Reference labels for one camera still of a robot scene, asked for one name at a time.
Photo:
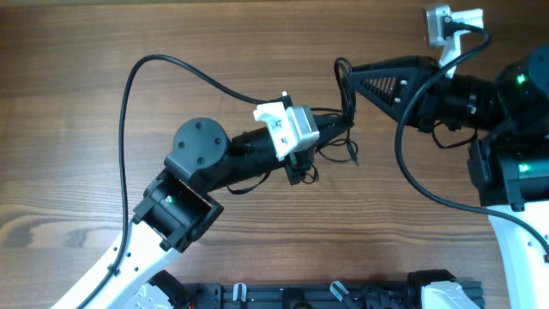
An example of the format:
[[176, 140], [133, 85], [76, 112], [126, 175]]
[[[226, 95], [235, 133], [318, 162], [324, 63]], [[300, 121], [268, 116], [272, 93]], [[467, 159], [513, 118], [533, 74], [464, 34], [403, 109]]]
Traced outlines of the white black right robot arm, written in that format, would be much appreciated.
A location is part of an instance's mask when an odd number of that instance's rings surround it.
[[353, 67], [344, 78], [395, 121], [432, 134], [441, 124], [483, 130], [468, 172], [497, 236], [514, 308], [548, 306], [548, 48], [495, 81], [447, 77], [437, 60], [407, 56]]

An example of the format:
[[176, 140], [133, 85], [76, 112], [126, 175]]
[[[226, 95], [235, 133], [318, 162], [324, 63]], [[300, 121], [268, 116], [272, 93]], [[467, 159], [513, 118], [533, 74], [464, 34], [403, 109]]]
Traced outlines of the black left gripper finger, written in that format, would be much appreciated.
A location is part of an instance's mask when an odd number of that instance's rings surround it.
[[351, 126], [327, 126], [319, 130], [319, 137], [315, 142], [315, 150], [319, 150], [329, 145], [342, 145], [347, 140], [346, 135], [351, 130]]
[[340, 114], [333, 112], [316, 114], [315, 122], [320, 137], [337, 137], [350, 130], [354, 125], [353, 121], [347, 121]]

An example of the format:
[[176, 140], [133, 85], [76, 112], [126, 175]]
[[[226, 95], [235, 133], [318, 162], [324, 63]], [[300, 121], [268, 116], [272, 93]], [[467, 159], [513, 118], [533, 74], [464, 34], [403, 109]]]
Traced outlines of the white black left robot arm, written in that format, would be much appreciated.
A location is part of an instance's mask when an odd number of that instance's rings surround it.
[[229, 138], [210, 118], [184, 123], [164, 168], [100, 260], [56, 308], [185, 308], [193, 295], [166, 267], [199, 240], [223, 207], [209, 194], [283, 168], [291, 184], [305, 180], [318, 148], [353, 127], [334, 111], [306, 107], [253, 112], [262, 128]]

